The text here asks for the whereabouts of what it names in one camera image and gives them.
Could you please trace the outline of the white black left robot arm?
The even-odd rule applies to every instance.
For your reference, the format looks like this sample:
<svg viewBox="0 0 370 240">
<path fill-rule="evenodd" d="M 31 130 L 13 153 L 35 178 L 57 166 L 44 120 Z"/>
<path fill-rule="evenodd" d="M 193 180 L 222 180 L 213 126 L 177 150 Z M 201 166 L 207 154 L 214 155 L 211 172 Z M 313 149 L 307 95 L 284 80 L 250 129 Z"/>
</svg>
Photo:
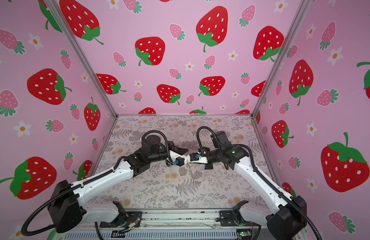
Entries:
<svg viewBox="0 0 370 240">
<path fill-rule="evenodd" d="M 152 162 L 166 161 L 183 166 L 189 150 L 172 141 L 162 144 L 159 136 L 150 135 L 141 141 L 141 148 L 127 157 L 120 157 L 115 166 L 87 179 L 59 182 L 47 209 L 57 233 L 66 233 L 80 224 L 101 223 L 104 227 L 126 227 L 128 215 L 122 204 L 92 205 L 89 201 L 120 182 L 147 171 Z"/>
</svg>

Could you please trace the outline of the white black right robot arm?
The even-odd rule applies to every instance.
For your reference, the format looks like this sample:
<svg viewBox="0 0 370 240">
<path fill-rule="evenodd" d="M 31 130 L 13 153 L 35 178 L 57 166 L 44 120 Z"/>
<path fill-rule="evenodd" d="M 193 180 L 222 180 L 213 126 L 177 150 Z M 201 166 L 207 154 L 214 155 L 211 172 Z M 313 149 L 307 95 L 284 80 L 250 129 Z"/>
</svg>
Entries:
<svg viewBox="0 0 370 240">
<path fill-rule="evenodd" d="M 307 204 L 293 197 L 269 178 L 254 162 L 252 150 L 242 144 L 231 144 L 225 132 L 212 133 L 215 149 L 200 147 L 191 154 L 190 162 L 198 164 L 223 163 L 227 169 L 241 175 L 263 198 L 265 209 L 251 207 L 243 201 L 234 207 L 236 222 L 252 222 L 268 228 L 277 240 L 291 240 L 307 226 Z"/>
</svg>

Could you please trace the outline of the clear acrylic keyring holder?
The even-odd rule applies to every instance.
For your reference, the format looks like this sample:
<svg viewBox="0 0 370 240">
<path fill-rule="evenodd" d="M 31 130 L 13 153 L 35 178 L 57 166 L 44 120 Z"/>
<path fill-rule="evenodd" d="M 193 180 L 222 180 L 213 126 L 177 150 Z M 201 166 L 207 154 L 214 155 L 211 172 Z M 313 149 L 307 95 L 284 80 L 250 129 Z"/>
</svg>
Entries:
<svg viewBox="0 0 370 240">
<path fill-rule="evenodd" d="M 191 166 L 190 166 L 190 163 L 187 163 L 187 166 L 188 166 L 188 168 L 189 168 L 189 174 L 190 174 L 190 176 L 191 176 L 191 178 L 192 178 L 192 181 L 194 182 L 194 181 L 195 181 L 195 179 L 194 179 L 194 175 L 193 175 L 193 171 L 192 171 L 192 168 L 191 168 Z"/>
</svg>

